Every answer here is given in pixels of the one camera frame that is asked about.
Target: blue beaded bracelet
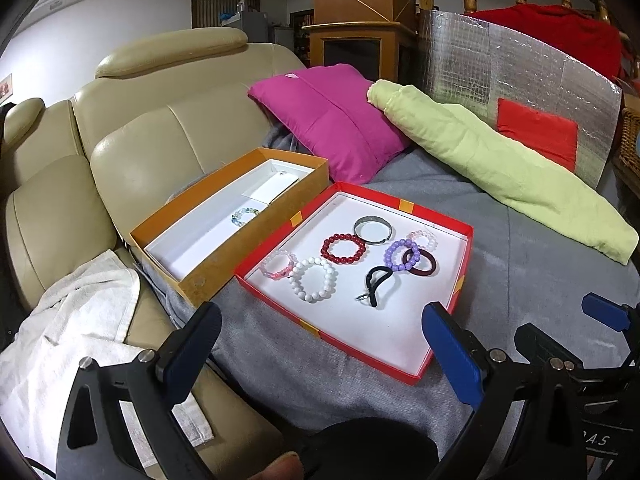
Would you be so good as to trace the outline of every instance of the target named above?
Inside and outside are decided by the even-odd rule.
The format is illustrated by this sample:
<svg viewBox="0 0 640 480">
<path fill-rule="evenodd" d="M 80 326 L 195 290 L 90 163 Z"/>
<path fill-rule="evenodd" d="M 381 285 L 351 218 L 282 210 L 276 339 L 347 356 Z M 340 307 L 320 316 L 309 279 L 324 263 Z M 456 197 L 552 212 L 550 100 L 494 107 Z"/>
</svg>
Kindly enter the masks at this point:
<svg viewBox="0 0 640 480">
<path fill-rule="evenodd" d="M 412 250 L 414 254 L 407 263 L 396 265 L 395 263 L 393 263 L 391 257 L 400 247 L 408 247 L 409 249 Z M 419 261 L 420 261 L 420 248 L 418 247 L 418 244 L 415 243 L 413 240 L 407 240 L 406 238 L 402 238 L 401 240 L 397 240 L 393 242 L 391 244 L 391 247 L 389 247 L 385 251 L 385 265 L 391 268 L 393 272 L 398 272 L 398 270 L 409 270 Z"/>
<path fill-rule="evenodd" d="M 242 215 L 252 214 L 256 216 L 259 212 L 260 211 L 258 211 L 257 209 L 254 209 L 253 207 L 243 207 L 242 209 L 238 209 L 238 211 L 236 211 L 231 215 L 231 221 L 233 222 L 233 225 L 242 227 L 243 225 L 246 225 L 246 222 L 243 222 L 241 220 Z"/>
</svg>

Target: finger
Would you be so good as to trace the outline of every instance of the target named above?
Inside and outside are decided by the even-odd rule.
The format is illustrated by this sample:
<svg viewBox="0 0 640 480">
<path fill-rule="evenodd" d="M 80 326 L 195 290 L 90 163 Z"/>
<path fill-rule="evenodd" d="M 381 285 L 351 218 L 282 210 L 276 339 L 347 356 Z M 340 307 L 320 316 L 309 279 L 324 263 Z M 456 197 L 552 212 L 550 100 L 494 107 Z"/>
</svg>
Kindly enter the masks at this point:
<svg viewBox="0 0 640 480">
<path fill-rule="evenodd" d="M 303 480 L 305 470 L 298 455 L 289 451 L 274 460 L 263 472 L 249 480 Z"/>
</svg>

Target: white towel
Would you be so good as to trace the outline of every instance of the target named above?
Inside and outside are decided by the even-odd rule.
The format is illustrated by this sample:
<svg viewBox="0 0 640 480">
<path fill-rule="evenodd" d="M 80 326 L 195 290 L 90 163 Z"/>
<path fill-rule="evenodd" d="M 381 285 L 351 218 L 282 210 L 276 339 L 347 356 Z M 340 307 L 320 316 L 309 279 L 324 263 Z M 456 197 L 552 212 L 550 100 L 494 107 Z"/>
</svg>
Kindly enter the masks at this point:
<svg viewBox="0 0 640 480">
<path fill-rule="evenodd" d="M 106 251 L 53 284 L 0 353 L 0 416 L 25 456 L 56 470 L 62 418 L 82 357 L 108 366 L 140 352 L 123 343 L 139 293 L 136 271 Z M 123 403 L 123 414 L 142 465 L 155 464 L 131 403 Z M 213 438 L 191 394 L 174 415 L 194 446 Z"/>
</svg>

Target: wall picture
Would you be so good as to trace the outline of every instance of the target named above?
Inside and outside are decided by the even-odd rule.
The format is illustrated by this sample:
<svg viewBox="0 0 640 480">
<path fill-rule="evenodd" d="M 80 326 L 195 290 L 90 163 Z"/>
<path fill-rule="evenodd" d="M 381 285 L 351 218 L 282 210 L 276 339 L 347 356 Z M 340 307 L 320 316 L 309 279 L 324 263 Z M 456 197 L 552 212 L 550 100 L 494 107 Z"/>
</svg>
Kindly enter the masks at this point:
<svg viewBox="0 0 640 480">
<path fill-rule="evenodd" d="M 14 83 L 11 74 L 0 81 L 0 105 L 14 94 Z"/>
</svg>

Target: wicker basket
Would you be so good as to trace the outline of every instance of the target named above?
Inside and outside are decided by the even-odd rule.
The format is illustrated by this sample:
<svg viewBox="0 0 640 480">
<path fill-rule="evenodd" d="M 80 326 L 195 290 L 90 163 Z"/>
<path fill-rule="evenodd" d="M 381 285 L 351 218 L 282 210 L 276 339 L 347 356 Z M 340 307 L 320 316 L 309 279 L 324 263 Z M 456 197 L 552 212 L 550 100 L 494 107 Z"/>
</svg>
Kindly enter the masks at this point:
<svg viewBox="0 0 640 480">
<path fill-rule="evenodd" d="M 622 110 L 622 142 L 620 160 L 640 178 L 640 157 L 636 153 L 636 139 L 640 132 L 640 112 L 624 108 Z"/>
</svg>

